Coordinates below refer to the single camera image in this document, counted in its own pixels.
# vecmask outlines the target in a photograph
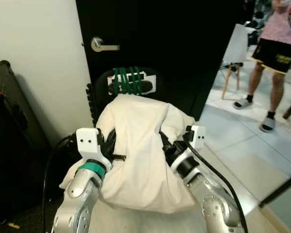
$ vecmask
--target slipper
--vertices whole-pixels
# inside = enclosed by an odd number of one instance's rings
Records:
[[[253,102],[249,102],[247,99],[240,99],[233,103],[234,108],[236,109],[243,109],[249,105],[253,104]]]
[[[275,128],[275,120],[270,119],[268,117],[264,119],[264,121],[260,124],[260,127],[259,127],[260,130],[266,133],[273,131],[274,128]]]

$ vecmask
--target silver door handle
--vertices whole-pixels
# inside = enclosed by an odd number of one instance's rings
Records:
[[[104,45],[103,40],[99,37],[92,39],[91,46],[95,52],[120,50],[119,45]]]

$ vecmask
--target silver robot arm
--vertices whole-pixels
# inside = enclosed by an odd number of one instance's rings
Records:
[[[58,208],[53,229],[55,233],[88,233],[92,209],[111,162],[102,155],[101,134],[95,128],[81,128],[76,132],[78,151],[86,161],[64,192],[64,201]]]
[[[189,131],[191,146],[199,151],[204,146],[206,134],[205,127],[190,126]],[[225,191],[212,175],[203,170],[202,162],[187,148],[183,153],[183,144],[168,142],[168,138],[161,132],[163,150],[166,161],[174,173],[183,178],[183,183],[202,207],[208,233],[245,233],[241,222],[240,213],[235,200]]]

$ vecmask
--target person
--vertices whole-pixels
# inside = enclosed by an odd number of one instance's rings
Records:
[[[252,58],[257,61],[250,81],[248,95],[233,103],[236,109],[253,104],[253,96],[267,67],[274,71],[271,106],[259,128],[271,132],[275,127],[275,112],[284,92],[284,78],[291,66],[291,0],[272,0],[274,14],[266,23]]]

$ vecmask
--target white chair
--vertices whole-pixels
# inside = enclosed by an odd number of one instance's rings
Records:
[[[222,99],[226,92],[228,79],[232,72],[233,64],[237,64],[236,77],[237,77],[237,90],[239,89],[239,69],[240,63],[244,62],[247,57],[248,47],[248,33],[244,25],[236,24],[232,37],[229,40],[227,49],[225,51],[223,61],[229,62],[230,65],[227,71],[226,82],[223,88]]]

